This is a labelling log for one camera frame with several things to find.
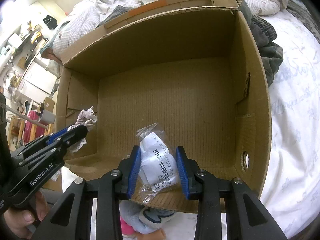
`barcode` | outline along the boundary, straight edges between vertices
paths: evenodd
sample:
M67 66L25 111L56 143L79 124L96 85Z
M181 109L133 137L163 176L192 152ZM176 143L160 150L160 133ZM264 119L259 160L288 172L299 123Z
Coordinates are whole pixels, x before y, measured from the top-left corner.
M154 150L153 153L156 155L157 160L161 159L161 155L160 155L160 152L158 150Z
M168 174L168 172L167 172L167 169L166 169L166 167L164 166L164 163L163 163L163 162L160 162L159 165L160 165L160 168L161 168L161 170L162 170L164 179L167 181L167 184L168 184L168 185L172 184L172 182L171 182L171 180L170 180L170 177L169 177L169 174Z

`white cabinet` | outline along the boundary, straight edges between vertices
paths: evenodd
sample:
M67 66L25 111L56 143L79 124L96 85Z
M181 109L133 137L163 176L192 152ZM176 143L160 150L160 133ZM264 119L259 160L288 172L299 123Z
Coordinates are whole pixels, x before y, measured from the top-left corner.
M19 97L24 99L31 99L36 103L41 103L44 101L45 97L48 97L50 94L42 91L41 89L37 88L35 85L31 84L27 80L21 80L21 83L18 88Z
M53 85L56 82L57 77L46 71L37 63L32 62L23 79L33 84L35 87L41 89L42 91L51 94Z

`finger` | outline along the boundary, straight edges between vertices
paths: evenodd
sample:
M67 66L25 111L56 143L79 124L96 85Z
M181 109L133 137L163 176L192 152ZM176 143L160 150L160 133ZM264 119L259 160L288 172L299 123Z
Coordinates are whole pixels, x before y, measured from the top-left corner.
M10 230L20 238L30 239L32 233L26 228L35 220L34 216L29 211L18 211L9 208L4 213L4 219Z
M37 215L40 221L44 219L44 217L47 215L49 208L47 205L47 202L45 201L44 196L40 191L36 192L36 211Z

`black gripper frame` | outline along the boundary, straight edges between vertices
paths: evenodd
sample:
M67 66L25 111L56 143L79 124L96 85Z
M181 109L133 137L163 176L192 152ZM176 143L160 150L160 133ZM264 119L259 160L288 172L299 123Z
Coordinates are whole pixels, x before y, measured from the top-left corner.
M64 129L54 140L56 134L41 136L13 152L7 158L11 174L0 186L0 215L11 206L31 210L29 200L64 165L68 148L87 132L84 125Z
M228 240L287 240L265 206L242 179L218 179L208 171L199 169L196 161L187 158L182 146L176 149L178 155L184 164L184 177L188 178L188 190L184 193L189 200L199 200L195 240L221 239L220 198L224 198L225 202Z
M118 169L109 171L100 179L76 179L41 222L31 240L90 240L94 198L97 198L96 240L123 239L119 200L129 200L134 192L138 174L132 174L132 167L137 161L139 170L140 148L134 146L130 157L122 160Z

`small cardboard box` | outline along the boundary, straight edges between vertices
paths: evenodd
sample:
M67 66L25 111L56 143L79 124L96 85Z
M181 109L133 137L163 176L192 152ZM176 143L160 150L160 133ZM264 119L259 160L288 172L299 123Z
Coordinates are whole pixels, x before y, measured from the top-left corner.
M115 18L62 53L57 130L82 109L94 106L98 116L88 144L66 156L67 166L86 180L99 178L139 143L137 129L158 122L200 168L241 177L260 195L271 145L268 87L236 0L154 5ZM132 200L142 203L138 190ZM148 205L197 212L197 201L181 189Z
M56 102L53 101L51 98L45 97L43 101L44 109L52 113L55 103Z

